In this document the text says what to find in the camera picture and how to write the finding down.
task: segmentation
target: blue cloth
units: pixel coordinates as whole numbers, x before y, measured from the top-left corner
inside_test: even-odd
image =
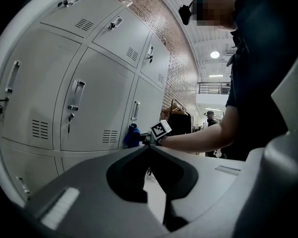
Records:
[[[124,138],[124,143],[128,145],[128,148],[139,146],[140,131],[138,128],[129,126],[127,135]]]

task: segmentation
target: round ceiling light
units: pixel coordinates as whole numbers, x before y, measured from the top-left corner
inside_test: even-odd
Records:
[[[220,56],[220,54],[219,54],[219,52],[217,52],[217,51],[213,51],[212,53],[211,53],[211,57],[212,58],[218,58]]]

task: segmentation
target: railing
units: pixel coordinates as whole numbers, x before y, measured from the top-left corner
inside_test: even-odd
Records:
[[[228,94],[230,82],[198,82],[199,93]]]

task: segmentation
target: white cube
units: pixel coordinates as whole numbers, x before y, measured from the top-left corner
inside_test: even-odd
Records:
[[[168,134],[171,131],[171,128],[166,120],[161,120],[158,124],[152,126],[150,130],[154,138],[157,140],[158,138]]]

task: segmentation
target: locker door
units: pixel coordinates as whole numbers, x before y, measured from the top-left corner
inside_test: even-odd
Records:
[[[3,137],[26,145],[53,149],[52,121],[64,74],[80,44],[36,30],[14,49],[6,66]]]
[[[118,148],[134,73],[87,49],[74,73],[62,114],[61,150]],[[69,116],[74,117],[68,128]]]
[[[26,153],[7,146],[3,147],[2,157],[11,180],[24,199],[26,194],[23,185],[33,194],[58,177],[53,157]]]
[[[93,43],[110,51],[133,67],[137,67],[149,29],[124,9],[108,23],[93,40]]]
[[[68,2],[68,7],[61,5],[41,23],[83,38],[86,38],[105,17],[121,6],[117,0],[68,0]]]
[[[146,55],[141,72],[158,86],[163,88],[170,53],[161,40],[159,40],[154,34],[152,34],[149,46],[145,52]]]
[[[150,131],[150,127],[159,121],[162,100],[161,91],[139,78],[128,125],[134,122],[140,133]]]

